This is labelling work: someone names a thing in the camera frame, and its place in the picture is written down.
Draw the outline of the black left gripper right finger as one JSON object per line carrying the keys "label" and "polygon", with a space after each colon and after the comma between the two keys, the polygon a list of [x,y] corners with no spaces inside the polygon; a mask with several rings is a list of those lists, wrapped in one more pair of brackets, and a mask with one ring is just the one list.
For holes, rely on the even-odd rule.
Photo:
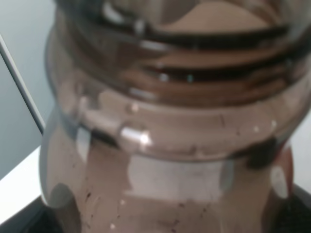
{"label": "black left gripper right finger", "polygon": [[286,209],[284,232],[311,232],[311,195],[296,184],[294,185],[294,192]]}

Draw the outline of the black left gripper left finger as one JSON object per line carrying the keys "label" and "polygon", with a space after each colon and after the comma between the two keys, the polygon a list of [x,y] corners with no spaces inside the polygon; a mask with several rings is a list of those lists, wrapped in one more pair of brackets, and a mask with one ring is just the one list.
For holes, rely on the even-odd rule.
{"label": "black left gripper left finger", "polygon": [[56,215],[39,197],[0,225],[1,233],[62,233]]}

